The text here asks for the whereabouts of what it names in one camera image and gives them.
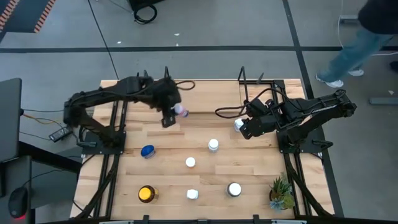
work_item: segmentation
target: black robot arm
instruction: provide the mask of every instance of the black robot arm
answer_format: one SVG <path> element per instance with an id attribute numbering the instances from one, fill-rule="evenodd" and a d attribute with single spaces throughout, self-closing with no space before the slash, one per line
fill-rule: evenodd
<path id="1" fill-rule="evenodd" d="M 113 147 L 119 142 L 114 127 L 103 126 L 87 114 L 86 108 L 119 100 L 135 103 L 140 101 L 150 108 L 156 108 L 162 112 L 162 126 L 167 128 L 175 124 L 175 113 L 172 108 L 175 104 L 181 103 L 181 96 L 167 68 L 164 78 L 157 81 L 144 71 L 143 77 L 138 75 L 127 77 L 114 86 L 75 93 L 64 104 L 63 122 L 71 127 L 84 127 L 97 134 L 106 146 Z"/>
<path id="2" fill-rule="evenodd" d="M 287 131 L 289 142 L 299 144 L 307 138 L 309 132 L 332 118 L 349 117 L 354 114 L 356 105 L 345 93 L 345 90 L 337 90 L 333 94 L 312 100 L 285 97 L 285 101 L 278 105 L 273 100 L 262 103 L 259 96 L 252 101 L 246 100 L 245 114 L 249 118 L 243 120 L 240 131 L 246 139 L 275 130 Z"/>

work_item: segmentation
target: wooden table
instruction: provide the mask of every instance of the wooden table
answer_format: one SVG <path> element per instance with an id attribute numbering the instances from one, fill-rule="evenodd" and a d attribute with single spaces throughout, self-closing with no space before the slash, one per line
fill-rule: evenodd
<path id="1" fill-rule="evenodd" d="M 289 97 L 304 98 L 299 79 L 284 81 Z M 115 83 L 116 80 L 103 80 L 101 86 Z M 264 85 L 249 85 L 250 98 L 264 88 Z M 233 119 L 214 114 L 216 108 L 241 105 L 244 87 L 236 80 L 196 80 L 196 88 L 181 91 L 181 95 L 190 115 L 177 118 L 177 124 L 167 129 L 161 127 L 161 113 L 142 103 L 129 104 L 126 150 L 120 158 L 112 219 L 141 220 L 143 215 L 149 215 L 151 220 L 252 219 L 253 214 L 260 218 L 293 218 L 292 210 L 277 213 L 269 206 L 269 186 L 285 172 L 276 134 L 245 140 L 233 129 Z M 261 96 L 262 101 L 269 98 L 271 93 Z M 93 117 L 108 125 L 111 110 L 112 103 L 97 106 Z M 208 141 L 213 138 L 220 143 L 216 154 L 208 150 Z M 147 144 L 157 149 L 156 156 L 149 160 L 140 155 L 141 148 Z M 185 165 L 188 157 L 197 161 L 193 169 Z M 323 208 L 333 213 L 321 160 L 311 154 L 302 154 L 301 160 L 307 187 Z M 95 156 L 82 167 L 75 194 L 78 205 L 86 205 L 96 192 L 102 161 L 103 156 Z M 231 182 L 241 184 L 243 191 L 239 197 L 225 194 Z M 159 189 L 156 203 L 139 201 L 137 193 L 143 185 Z M 198 190 L 199 198 L 187 199 L 188 189 Z M 300 213 L 304 214 L 301 193 L 297 186 L 296 189 Z M 104 214 L 107 193 L 104 195 L 101 214 Z M 79 212 L 73 206 L 71 217 Z"/>

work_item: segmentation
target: plant pot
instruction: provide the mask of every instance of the plant pot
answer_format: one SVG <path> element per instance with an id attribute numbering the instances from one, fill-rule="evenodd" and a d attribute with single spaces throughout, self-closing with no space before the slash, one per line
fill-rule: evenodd
<path id="1" fill-rule="evenodd" d="M 270 202 L 272 201 L 271 194 L 272 194 L 272 190 L 269 191 L 269 201 L 270 201 Z"/>

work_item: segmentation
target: succulent plant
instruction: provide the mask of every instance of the succulent plant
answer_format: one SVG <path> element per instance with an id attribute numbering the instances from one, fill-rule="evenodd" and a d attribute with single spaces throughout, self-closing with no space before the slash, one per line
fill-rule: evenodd
<path id="1" fill-rule="evenodd" d="M 282 173 L 280 177 L 274 180 L 271 187 L 271 201 L 269 205 L 272 209 L 280 211 L 294 207 L 294 199 L 292 196 L 292 186 L 287 180 L 287 176 Z"/>

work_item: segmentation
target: white jar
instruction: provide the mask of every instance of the white jar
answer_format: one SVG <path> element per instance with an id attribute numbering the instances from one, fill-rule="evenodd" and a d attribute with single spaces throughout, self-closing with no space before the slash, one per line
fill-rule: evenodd
<path id="1" fill-rule="evenodd" d="M 199 196 L 199 192 L 197 190 L 194 190 L 194 189 L 187 190 L 187 198 L 188 199 L 195 200 L 198 198 L 198 196 Z"/>
<path id="2" fill-rule="evenodd" d="M 238 183 L 230 183 L 226 188 L 226 193 L 231 197 L 237 197 L 242 193 L 242 187 Z"/>
<path id="3" fill-rule="evenodd" d="M 188 157 L 187 160 L 185 160 L 185 164 L 187 165 L 187 167 L 192 168 L 195 166 L 196 161 L 195 158 L 193 157 Z"/>
<path id="4" fill-rule="evenodd" d="M 217 139 L 212 139 L 209 141 L 209 150 L 210 150 L 210 152 L 216 152 L 218 150 Z"/>
<path id="5" fill-rule="evenodd" d="M 235 120 L 234 122 L 234 129 L 236 132 L 240 132 L 239 128 L 241 128 L 241 126 L 243 126 L 243 121 L 242 118 L 238 118 Z"/>

